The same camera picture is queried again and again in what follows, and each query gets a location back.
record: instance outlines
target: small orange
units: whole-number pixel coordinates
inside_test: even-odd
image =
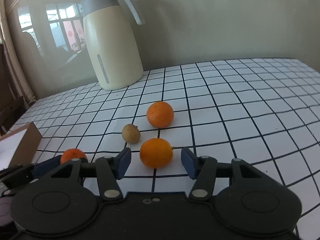
[[[80,151],[79,149],[68,149],[66,150],[61,158],[60,158],[60,164],[63,164],[73,158],[87,158],[87,156],[83,153],[83,151]]]
[[[170,144],[161,138],[145,141],[140,148],[140,160],[150,168],[157,169],[166,166],[172,159]]]
[[[147,110],[147,119],[154,127],[165,128],[173,120],[173,109],[166,102],[155,102]]]

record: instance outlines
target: jug lid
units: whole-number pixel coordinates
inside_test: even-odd
[[[82,0],[83,17],[100,9],[119,5],[118,0]]]

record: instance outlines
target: cardboard box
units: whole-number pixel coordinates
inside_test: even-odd
[[[0,169],[30,164],[42,139],[33,122],[0,137]]]

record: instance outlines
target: curtain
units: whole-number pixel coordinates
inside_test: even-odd
[[[33,94],[26,77],[22,71],[21,65],[18,61],[17,54],[14,50],[12,43],[10,30],[8,27],[7,17],[5,14],[4,0],[0,0],[0,39],[4,46],[4,54],[7,62],[7,72],[10,74],[12,83],[17,92],[17,97],[23,97],[26,107],[29,107],[32,102],[36,101],[35,95]]]

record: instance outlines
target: table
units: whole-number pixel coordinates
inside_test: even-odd
[[[166,101],[174,120],[152,127],[146,111]],[[34,122],[43,135],[34,162],[79,148],[89,162],[115,156],[125,146],[132,161],[119,181],[128,191],[187,194],[193,186],[180,161],[180,148],[218,162],[242,158],[295,192],[302,202],[298,231],[303,239],[320,236],[320,73],[297,59],[233,59],[145,71],[135,84],[113,91],[98,83],[37,101],[11,130]],[[135,145],[123,141],[124,125],[141,131]],[[141,143],[160,137],[177,147],[162,169],[145,167]],[[84,186],[99,194],[96,179]],[[228,186],[217,179],[214,194]]]

